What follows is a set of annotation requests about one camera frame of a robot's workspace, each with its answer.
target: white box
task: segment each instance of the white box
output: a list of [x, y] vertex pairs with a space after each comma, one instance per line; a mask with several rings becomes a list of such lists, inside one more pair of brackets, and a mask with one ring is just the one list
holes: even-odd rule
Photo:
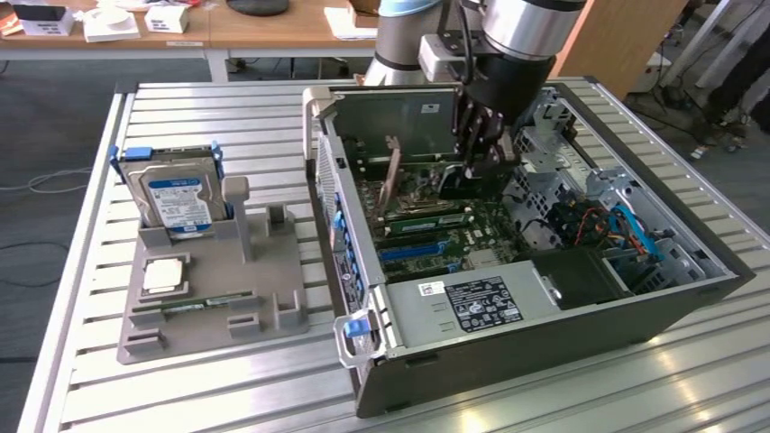
[[74, 18], [72, 17], [72, 11], [66, 9], [58, 21], [18, 20], [18, 22], [29, 36], [68, 36]]
[[652, 53], [652, 57], [647, 60], [647, 66], [644, 66], [644, 72], [636, 80], [636, 84], [631, 89], [629, 93], [647, 93], [652, 90], [655, 83], [657, 82], [657, 77], [663, 77], [665, 71], [671, 66], [671, 62], [665, 57], [660, 58], [657, 52]]
[[85, 42], [121, 41], [141, 37], [133, 14], [121, 9], [88, 11], [82, 20], [82, 34]]
[[185, 6], [153, 6], [144, 15], [146, 30], [162, 33], [184, 33], [188, 26]]

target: hard drive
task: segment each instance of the hard drive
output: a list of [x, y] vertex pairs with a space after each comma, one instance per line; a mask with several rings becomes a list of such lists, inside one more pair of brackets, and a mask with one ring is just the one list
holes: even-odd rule
[[212, 222], [228, 218], [221, 194], [218, 146], [132, 147], [110, 163], [140, 210], [144, 228], [165, 227], [172, 239], [212, 232]]

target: blue pcie slot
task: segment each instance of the blue pcie slot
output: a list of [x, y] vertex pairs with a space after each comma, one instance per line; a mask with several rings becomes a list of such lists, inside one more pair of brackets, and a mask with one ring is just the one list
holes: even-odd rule
[[425, 255], [437, 255], [444, 252], [448, 241], [441, 241], [436, 244], [411, 246], [397, 248], [396, 250], [386, 250], [380, 252], [380, 259], [386, 262], [389, 260], [413, 259]]

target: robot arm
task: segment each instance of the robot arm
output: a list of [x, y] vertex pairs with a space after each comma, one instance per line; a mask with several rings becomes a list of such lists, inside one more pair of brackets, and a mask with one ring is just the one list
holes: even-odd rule
[[[464, 7], [457, 3], [461, 30], [443, 30], [444, 14], [439, 34], [423, 36], [423, 68], [449, 68], [461, 82], [452, 133], [463, 167], [448, 173], [443, 182], [445, 198], [469, 197], [479, 192], [493, 195], [499, 193], [497, 185], [507, 183], [505, 166], [517, 161], [500, 138], [537, 96], [584, 3], [484, 0], [475, 4], [464, 0]], [[476, 9], [483, 17], [483, 30], [473, 34], [467, 27], [465, 7]]]

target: aluminum work table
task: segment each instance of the aluminum work table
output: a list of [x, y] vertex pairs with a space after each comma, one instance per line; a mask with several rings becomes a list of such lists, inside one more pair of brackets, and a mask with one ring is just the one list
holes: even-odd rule
[[[346, 81], [144, 84], [114, 94], [18, 432], [709, 433], [770, 431], [770, 239], [604, 89], [561, 80], [721, 237], [756, 278], [648, 343], [392, 414], [357, 419], [301, 160], [300, 92]], [[615, 157], [579, 129], [603, 167]], [[141, 364], [116, 361], [137, 209], [106, 149], [217, 141], [249, 212], [297, 218], [306, 334]]]

